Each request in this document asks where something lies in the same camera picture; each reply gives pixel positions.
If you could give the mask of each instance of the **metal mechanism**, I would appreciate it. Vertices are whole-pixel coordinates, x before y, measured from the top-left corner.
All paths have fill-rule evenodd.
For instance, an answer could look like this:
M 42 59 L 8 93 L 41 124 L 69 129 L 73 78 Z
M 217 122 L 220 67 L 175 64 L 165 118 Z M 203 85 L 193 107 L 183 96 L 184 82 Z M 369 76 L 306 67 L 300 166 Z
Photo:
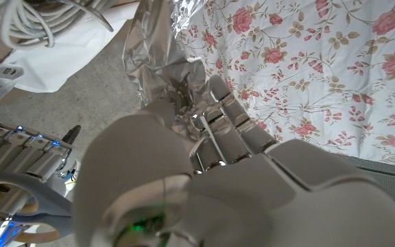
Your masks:
M 69 133 L 67 138 L 73 141 L 77 134 L 78 131 L 76 134 Z M 75 160 L 70 157 L 71 150 L 70 144 L 57 137 L 23 126 L 0 123 L 0 246 L 6 246 L 15 239 L 29 239 L 31 242 L 39 238 L 47 240 L 46 235 L 34 236 L 23 232 L 33 224 L 35 215 L 47 203 L 45 200 L 39 201 L 36 191 L 49 189 L 43 185 L 49 178 L 58 179 L 73 172 Z M 38 184 L 29 188 L 23 177 L 23 181 L 9 182 L 15 174 L 27 174 L 37 181 L 33 184 Z M 58 183 L 64 187 L 63 179 Z

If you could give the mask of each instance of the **robotic hand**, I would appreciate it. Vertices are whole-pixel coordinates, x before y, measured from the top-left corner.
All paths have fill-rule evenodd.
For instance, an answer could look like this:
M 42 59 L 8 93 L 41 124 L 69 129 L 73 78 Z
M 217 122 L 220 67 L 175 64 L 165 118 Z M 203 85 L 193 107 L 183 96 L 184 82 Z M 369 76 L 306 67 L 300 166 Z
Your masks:
M 72 147 L 0 125 L 0 236 L 41 222 L 56 231 L 17 240 L 72 225 L 86 247 L 395 246 L 395 202 L 371 178 L 303 141 L 277 143 L 221 78 L 210 83 L 214 99 L 186 127 L 173 124 L 184 100 L 170 92 L 106 128 L 83 158 L 72 212 L 43 184 L 68 170 Z
M 31 128 L 0 123 L 0 246 L 41 243 L 71 233 L 71 203 L 63 198 L 74 177 L 73 143 L 80 126 L 63 140 Z M 32 225 L 55 228 L 26 233 Z

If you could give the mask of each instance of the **fabric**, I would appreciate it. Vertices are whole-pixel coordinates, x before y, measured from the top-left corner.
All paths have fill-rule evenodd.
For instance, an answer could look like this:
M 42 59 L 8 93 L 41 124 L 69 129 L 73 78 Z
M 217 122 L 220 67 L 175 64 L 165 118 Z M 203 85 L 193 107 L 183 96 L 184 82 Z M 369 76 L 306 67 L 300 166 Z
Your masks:
M 208 1 L 177 41 L 279 141 L 395 165 L 395 1 Z

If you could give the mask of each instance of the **mattress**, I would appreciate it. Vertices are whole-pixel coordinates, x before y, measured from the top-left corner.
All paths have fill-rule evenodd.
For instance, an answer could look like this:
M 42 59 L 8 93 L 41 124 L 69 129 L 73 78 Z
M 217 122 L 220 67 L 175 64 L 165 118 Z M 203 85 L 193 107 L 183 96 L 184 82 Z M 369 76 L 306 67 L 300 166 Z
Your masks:
M 395 165 L 395 1 L 207 1 L 176 40 L 279 141 Z

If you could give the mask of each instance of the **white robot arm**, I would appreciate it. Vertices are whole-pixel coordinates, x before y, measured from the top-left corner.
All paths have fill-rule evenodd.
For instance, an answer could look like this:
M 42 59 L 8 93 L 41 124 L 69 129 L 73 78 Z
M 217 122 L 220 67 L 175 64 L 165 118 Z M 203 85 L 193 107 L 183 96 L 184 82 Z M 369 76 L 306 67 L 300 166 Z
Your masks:
M 300 140 L 277 143 L 219 77 L 211 107 L 171 130 L 166 97 L 91 143 L 75 188 L 81 246 L 395 246 L 395 202 Z

